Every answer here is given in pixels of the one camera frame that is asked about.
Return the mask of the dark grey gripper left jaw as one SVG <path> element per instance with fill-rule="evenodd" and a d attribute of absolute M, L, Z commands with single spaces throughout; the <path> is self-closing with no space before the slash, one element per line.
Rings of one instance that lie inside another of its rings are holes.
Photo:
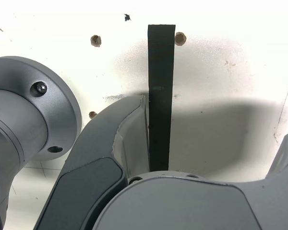
<path fill-rule="evenodd" d="M 132 177 L 149 172 L 145 97 L 124 97 L 96 115 L 75 142 L 35 225 L 90 230 Z"/>

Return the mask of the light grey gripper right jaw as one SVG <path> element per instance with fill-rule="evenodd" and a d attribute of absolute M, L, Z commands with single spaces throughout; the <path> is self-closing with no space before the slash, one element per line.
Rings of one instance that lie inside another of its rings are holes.
<path fill-rule="evenodd" d="M 119 192 L 94 229 L 288 230 L 288 134 L 262 180 L 146 178 Z"/>

